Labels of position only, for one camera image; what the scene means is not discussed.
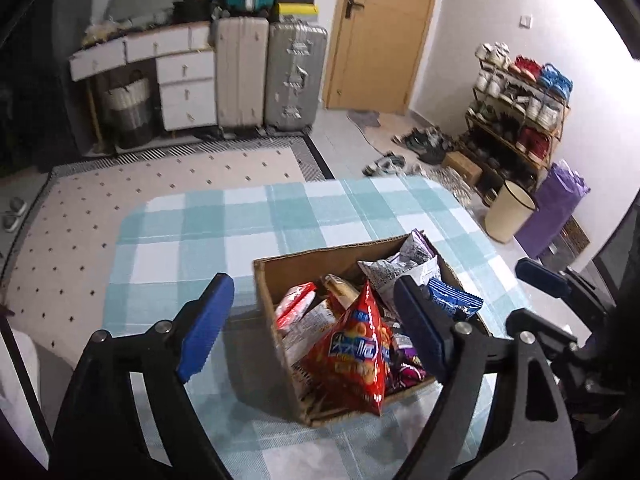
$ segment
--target metal screw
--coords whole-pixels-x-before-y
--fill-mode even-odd
[[[520,332],[520,340],[528,345],[533,345],[533,343],[536,342],[536,336],[534,336],[531,332],[524,331]]]
[[[462,335],[469,335],[473,330],[471,325],[469,325],[469,323],[465,323],[464,321],[457,322],[453,328],[456,332]]]
[[[172,327],[173,325],[171,321],[164,320],[164,321],[158,321],[154,325],[154,330],[159,334],[166,334],[171,330]]]
[[[107,332],[106,330],[96,330],[91,336],[91,341],[93,341],[94,343],[101,343],[108,337],[109,332]]]

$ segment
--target blue snack wrapper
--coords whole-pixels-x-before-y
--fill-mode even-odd
[[[469,319],[484,303],[482,298],[457,290],[436,278],[431,278],[427,287],[431,293],[431,299],[451,317],[457,318],[456,314],[460,312],[465,320]]]

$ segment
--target trash can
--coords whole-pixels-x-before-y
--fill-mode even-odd
[[[539,211],[516,234],[516,240],[530,258],[537,258],[549,247],[567,223],[575,208],[591,189],[564,161],[554,162],[535,193]]]
[[[537,210],[538,204],[528,192],[506,180],[484,218],[484,228],[491,238],[505,244]]]
[[[131,83],[105,92],[106,102],[118,134],[116,144],[128,150],[154,138],[149,79],[140,71],[131,75]]]

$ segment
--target box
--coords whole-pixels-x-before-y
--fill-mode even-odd
[[[482,175],[482,168],[469,160],[460,152],[450,152],[442,162],[442,167],[456,170],[462,179],[471,187],[475,187]]]
[[[322,399],[298,400],[294,387],[290,366],[288,363],[282,338],[275,326],[275,309],[285,293],[295,285],[306,282],[319,283],[319,279],[326,274],[335,274],[349,280],[356,286],[364,284],[365,277],[357,264],[358,260],[373,262],[397,253],[408,235],[386,240],[354,244],[349,246],[317,249],[297,254],[288,254],[275,258],[265,258],[254,261],[254,276],[258,303],[264,309],[268,329],[273,338],[276,355],[280,365],[289,377],[288,393],[294,409],[294,418],[311,427],[323,426],[329,422],[341,420],[347,416],[357,414],[339,406],[328,405]],[[463,290],[460,280],[453,270],[438,254],[442,281]],[[488,334],[488,330],[479,319],[474,316],[470,322],[481,332]],[[420,389],[433,383],[435,379],[428,377],[426,381],[403,392],[385,397],[384,403],[390,404],[409,397]]]

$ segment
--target silver suitcase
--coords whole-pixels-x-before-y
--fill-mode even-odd
[[[216,27],[219,126],[262,126],[269,23],[223,18]]]
[[[305,22],[273,23],[269,31],[264,122],[268,133],[304,131],[316,120],[327,33]]]

